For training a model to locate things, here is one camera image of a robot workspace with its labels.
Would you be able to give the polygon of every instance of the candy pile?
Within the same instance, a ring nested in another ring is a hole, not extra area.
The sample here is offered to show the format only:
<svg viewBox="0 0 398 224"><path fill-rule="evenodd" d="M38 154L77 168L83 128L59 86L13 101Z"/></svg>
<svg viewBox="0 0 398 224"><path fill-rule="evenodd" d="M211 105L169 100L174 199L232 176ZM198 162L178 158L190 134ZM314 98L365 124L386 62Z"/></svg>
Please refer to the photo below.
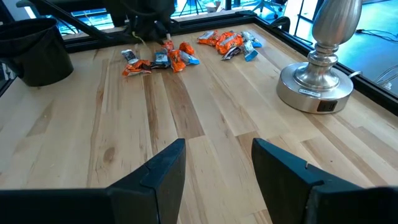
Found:
<svg viewBox="0 0 398 224"><path fill-rule="evenodd" d="M253 60L258 52L255 47L262 47L261 43L249 32L233 31L218 35L217 30L206 31L197 38L199 44L214 46L218 53L222 54L222 60L229 60L243 51L244 59L249 62Z"/></svg>
<svg viewBox="0 0 398 224"><path fill-rule="evenodd" d="M180 44L178 50L174 50L174 44L171 40L167 40L162 45L162 51L155 53L155 61L138 59L132 50L123 50L121 52L128 64L124 69L122 76L128 77L140 73L151 73L152 69L165 69L172 67L174 72L182 71L186 65L198 65L200 62L193 54L193 47L186 42Z"/></svg>

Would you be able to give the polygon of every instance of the metal lamp stand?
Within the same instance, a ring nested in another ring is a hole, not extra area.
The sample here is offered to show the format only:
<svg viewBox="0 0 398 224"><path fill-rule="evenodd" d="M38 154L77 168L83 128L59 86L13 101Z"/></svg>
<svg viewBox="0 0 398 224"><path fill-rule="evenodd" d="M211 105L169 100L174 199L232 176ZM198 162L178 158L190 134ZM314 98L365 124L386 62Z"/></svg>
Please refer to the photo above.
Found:
<svg viewBox="0 0 398 224"><path fill-rule="evenodd" d="M326 0L312 27L317 41L308 62L291 64L280 72L277 94L300 111L325 114L342 110L353 91L350 77L337 68L335 52L355 33L362 0Z"/></svg>

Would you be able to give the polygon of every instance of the black bin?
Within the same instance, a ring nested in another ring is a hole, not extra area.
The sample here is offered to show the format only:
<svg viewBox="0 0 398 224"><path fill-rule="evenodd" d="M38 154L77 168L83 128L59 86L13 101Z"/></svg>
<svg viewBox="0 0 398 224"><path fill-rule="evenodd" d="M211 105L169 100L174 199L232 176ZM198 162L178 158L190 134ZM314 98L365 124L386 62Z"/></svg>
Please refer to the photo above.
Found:
<svg viewBox="0 0 398 224"><path fill-rule="evenodd" d="M48 18L0 26L0 62L28 86L53 84L73 71L57 21Z"/></svg>

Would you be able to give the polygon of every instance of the black object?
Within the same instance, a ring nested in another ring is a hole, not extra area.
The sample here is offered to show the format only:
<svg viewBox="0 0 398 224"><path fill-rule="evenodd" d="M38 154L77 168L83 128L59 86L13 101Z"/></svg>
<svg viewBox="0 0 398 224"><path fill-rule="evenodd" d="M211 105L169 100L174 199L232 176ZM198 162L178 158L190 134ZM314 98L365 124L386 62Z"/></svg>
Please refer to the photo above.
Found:
<svg viewBox="0 0 398 224"><path fill-rule="evenodd" d="M151 1L110 1L106 0L109 7L112 6L113 11L117 11L120 15L126 13L130 20L129 27L122 32L105 33L101 32L93 26L89 26L82 21L79 21L63 9L59 8L55 4L46 0L29 0L35 6L45 9L51 12L51 15L59 18L84 33L94 37L94 39L102 42L105 45L118 45L118 44L133 44L139 39L131 35L132 31L136 30L136 35L144 39L150 39L163 44L158 34L155 32L157 24L161 22L166 26L166 30L169 30L171 23L170 16L174 13L174 5L172 0L151 0Z"/></svg>
<svg viewBox="0 0 398 224"><path fill-rule="evenodd" d="M290 30L290 19L287 16L282 16L271 22L271 27L276 28L279 27L283 31L289 33Z"/></svg>
<svg viewBox="0 0 398 224"><path fill-rule="evenodd" d="M29 86L55 83L73 71L55 19L28 19L0 26L0 62Z"/></svg>
<svg viewBox="0 0 398 224"><path fill-rule="evenodd" d="M2 190L2 223L175 224L185 181L178 139L105 189Z"/></svg>
<svg viewBox="0 0 398 224"><path fill-rule="evenodd" d="M334 111L337 105L337 100L327 100L321 101L318 105L317 111L318 112L330 112Z"/></svg>
<svg viewBox="0 0 398 224"><path fill-rule="evenodd" d="M398 188L362 189L262 139L252 161L273 224L398 223Z"/></svg>

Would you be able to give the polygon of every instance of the orange candy wrapper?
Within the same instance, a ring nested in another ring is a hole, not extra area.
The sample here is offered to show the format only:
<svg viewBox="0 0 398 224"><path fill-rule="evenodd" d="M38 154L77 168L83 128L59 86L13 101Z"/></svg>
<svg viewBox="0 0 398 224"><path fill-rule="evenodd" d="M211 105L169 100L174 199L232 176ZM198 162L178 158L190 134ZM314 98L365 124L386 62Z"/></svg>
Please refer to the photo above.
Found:
<svg viewBox="0 0 398 224"><path fill-rule="evenodd" d="M220 39L217 30L206 31L203 35L198 37L197 41L199 44L207 44L215 46L217 41Z"/></svg>
<svg viewBox="0 0 398 224"><path fill-rule="evenodd" d="M140 73L150 73L150 62L148 60L138 60L132 65L127 64L122 72L122 76L129 77Z"/></svg>
<svg viewBox="0 0 398 224"><path fill-rule="evenodd" d="M174 44L171 40L166 40L162 45L165 53L169 54L172 50L174 50Z"/></svg>
<svg viewBox="0 0 398 224"><path fill-rule="evenodd" d="M180 50L173 50L169 53L172 63L173 72L181 72L185 67L185 63L181 60Z"/></svg>
<svg viewBox="0 0 398 224"><path fill-rule="evenodd" d="M225 32L221 35L219 41L216 44L216 50L218 53L224 55L231 48L239 47L243 45L243 38L241 35L234 32Z"/></svg>
<svg viewBox="0 0 398 224"><path fill-rule="evenodd" d="M186 43L186 42L182 42L180 44L180 50L182 50L183 52L190 54L190 55L193 55L195 53L193 47L189 43Z"/></svg>

